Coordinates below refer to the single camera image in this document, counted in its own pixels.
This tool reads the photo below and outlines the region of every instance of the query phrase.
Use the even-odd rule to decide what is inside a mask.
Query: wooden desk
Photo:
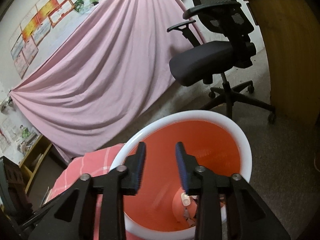
[[[320,25],[304,0],[244,0],[266,47],[271,104],[307,125],[320,111]]]

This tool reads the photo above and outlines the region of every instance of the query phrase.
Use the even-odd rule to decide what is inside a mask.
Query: wooden cabinet
[[[314,125],[320,111],[320,25],[305,0],[244,0],[266,47],[271,104]]]
[[[43,159],[49,153],[51,146],[52,143],[45,136],[40,135],[19,163],[23,180],[26,185],[25,191],[27,195],[34,181],[36,172],[38,171]]]

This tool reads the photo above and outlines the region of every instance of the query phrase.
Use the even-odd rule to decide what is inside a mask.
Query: wooden shelf
[[[32,147],[28,150],[25,157],[19,163],[23,180],[27,185],[25,188],[25,192],[27,193],[27,195],[34,182],[36,173],[39,167],[41,166],[42,161],[44,160],[46,155],[49,153],[51,146],[52,146],[52,143],[45,136],[40,135],[39,138],[32,145]]]

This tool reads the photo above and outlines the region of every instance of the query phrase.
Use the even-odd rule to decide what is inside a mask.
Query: chair caster wheel
[[[268,122],[269,123],[275,123],[276,121],[276,114],[275,113],[270,113],[268,116]]]
[[[216,93],[215,92],[209,92],[209,97],[214,99],[216,97]]]
[[[252,93],[254,92],[254,86],[249,85],[249,86],[248,86],[248,92],[249,92],[250,94],[252,94]]]

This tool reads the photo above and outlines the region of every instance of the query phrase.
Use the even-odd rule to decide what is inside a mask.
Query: pink plaid cloth
[[[92,177],[107,174],[110,166],[123,147],[124,144],[117,144],[102,150],[86,153],[83,157],[75,158],[56,180],[48,200],[53,199],[66,189],[68,189],[83,173],[88,173]],[[99,222],[102,195],[98,195],[96,214],[94,219],[93,239],[99,239]],[[127,240],[141,240],[141,238],[126,232]]]

